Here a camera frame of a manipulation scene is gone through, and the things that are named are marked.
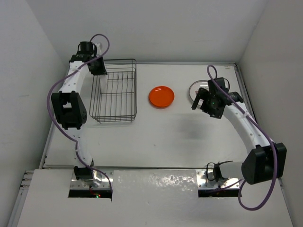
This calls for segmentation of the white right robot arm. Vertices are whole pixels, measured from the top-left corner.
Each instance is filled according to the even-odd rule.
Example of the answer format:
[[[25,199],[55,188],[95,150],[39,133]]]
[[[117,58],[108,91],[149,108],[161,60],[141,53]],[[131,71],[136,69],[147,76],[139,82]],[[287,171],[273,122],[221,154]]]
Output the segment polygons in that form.
[[[199,80],[191,85],[189,95],[193,101],[192,109],[200,108],[210,117],[217,119],[225,117],[242,139],[248,153],[243,162],[225,161],[215,164],[215,180],[236,177],[253,185],[272,180],[274,170],[277,170],[277,178],[282,177],[286,146],[268,140],[255,126],[255,121],[238,92],[228,93],[230,98],[224,95],[228,92],[224,78],[215,81],[220,89],[211,80]]]

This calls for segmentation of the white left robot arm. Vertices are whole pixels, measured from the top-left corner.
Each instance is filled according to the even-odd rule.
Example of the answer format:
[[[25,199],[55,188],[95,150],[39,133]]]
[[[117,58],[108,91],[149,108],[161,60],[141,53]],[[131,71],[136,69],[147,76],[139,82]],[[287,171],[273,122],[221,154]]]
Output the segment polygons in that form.
[[[94,161],[91,154],[83,147],[81,137],[88,114],[80,92],[87,76],[100,76],[101,90],[107,85],[107,70],[100,44],[82,41],[77,53],[69,61],[69,71],[58,92],[52,92],[50,100],[59,130],[75,143],[74,174],[77,180],[92,183],[95,180]]]

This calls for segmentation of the orange plate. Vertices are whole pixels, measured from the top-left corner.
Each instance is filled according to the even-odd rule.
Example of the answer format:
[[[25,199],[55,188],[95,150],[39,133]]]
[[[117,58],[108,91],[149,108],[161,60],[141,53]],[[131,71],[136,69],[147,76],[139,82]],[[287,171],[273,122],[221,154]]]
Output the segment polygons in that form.
[[[167,86],[158,86],[149,92],[148,99],[153,106],[166,108],[173,103],[175,93]]]

